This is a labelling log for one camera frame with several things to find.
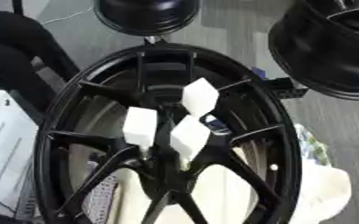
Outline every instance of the wheel rim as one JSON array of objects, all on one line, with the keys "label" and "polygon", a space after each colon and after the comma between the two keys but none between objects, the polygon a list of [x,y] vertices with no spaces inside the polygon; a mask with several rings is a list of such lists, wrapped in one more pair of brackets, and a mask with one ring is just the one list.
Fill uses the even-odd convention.
[{"label": "wheel rim", "polygon": [[357,1],[297,1],[270,32],[277,63],[325,95],[359,100]]},{"label": "wheel rim", "polygon": [[[178,67],[179,75],[162,76],[159,71],[163,64]],[[167,154],[170,157],[159,154],[165,147],[162,146],[165,140],[156,145],[157,156],[146,162],[141,159],[139,149],[127,145],[121,137],[91,137],[76,132],[82,114],[97,95],[124,106],[158,105],[162,111],[172,111],[172,121],[176,122],[175,116],[183,116],[182,110],[176,107],[181,87],[204,74],[208,74],[207,79],[222,95],[211,114],[229,127],[231,135],[213,135],[208,146],[191,163],[189,171],[179,171],[177,166],[167,162],[169,159],[174,159],[172,164],[177,161],[171,150],[168,150],[170,155]],[[143,89],[148,89],[144,92],[147,94],[138,94]],[[170,126],[167,121],[171,120],[162,122],[160,139],[167,139],[164,134],[167,133],[165,127]],[[245,143],[266,147],[267,167],[278,165],[279,169],[266,169],[265,180],[260,178],[231,150]],[[103,160],[107,163],[98,165],[93,175],[76,191],[69,177],[71,144],[87,145],[106,152],[107,156],[107,160]],[[180,179],[179,184],[174,184],[170,175],[164,175],[166,182],[162,184],[157,165],[160,165],[159,170],[170,171],[172,176]],[[39,207],[49,223],[92,223],[82,210],[82,201],[103,178],[119,167],[126,167],[137,172],[144,191],[156,202],[151,203],[151,213],[144,217],[143,223],[155,221],[163,202],[179,203],[194,222],[207,223],[189,195],[199,174],[209,165],[228,168],[257,192],[258,203],[245,223],[289,221],[299,195],[300,152],[291,120],[275,96],[250,70],[219,53],[187,45],[138,46],[110,55],[79,74],[49,109],[36,143],[35,182]]]}]

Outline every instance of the gray floor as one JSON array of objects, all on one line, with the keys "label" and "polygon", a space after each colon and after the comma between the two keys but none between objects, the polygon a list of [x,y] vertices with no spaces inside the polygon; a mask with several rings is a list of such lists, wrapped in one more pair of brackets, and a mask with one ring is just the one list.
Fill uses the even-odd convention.
[{"label": "gray floor", "polygon": [[[91,0],[51,0],[39,21],[63,18],[88,9]],[[270,76],[282,72],[272,65],[265,33],[290,5],[289,0],[204,0],[194,23],[170,36],[171,41],[205,46],[225,53],[247,66],[265,68]],[[111,31],[93,11],[46,27],[81,67],[103,56],[135,46],[140,38]],[[292,118],[329,145],[334,165],[352,180],[353,197],[347,208],[325,223],[359,224],[359,102],[340,101],[310,92],[304,99],[285,101]]]}]

